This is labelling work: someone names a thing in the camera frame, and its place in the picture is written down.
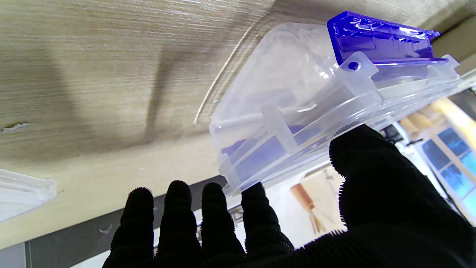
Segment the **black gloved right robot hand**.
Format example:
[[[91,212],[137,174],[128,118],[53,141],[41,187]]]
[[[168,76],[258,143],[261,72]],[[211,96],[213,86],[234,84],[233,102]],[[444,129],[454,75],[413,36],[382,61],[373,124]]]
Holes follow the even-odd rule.
[[[470,268],[475,229],[453,210],[398,148],[362,124],[330,143],[332,166],[345,178],[339,210],[346,231],[295,249],[281,232],[262,183],[241,194],[245,248],[217,183],[202,193],[202,241],[189,185],[165,195],[156,253],[153,196],[129,194],[104,268]]]

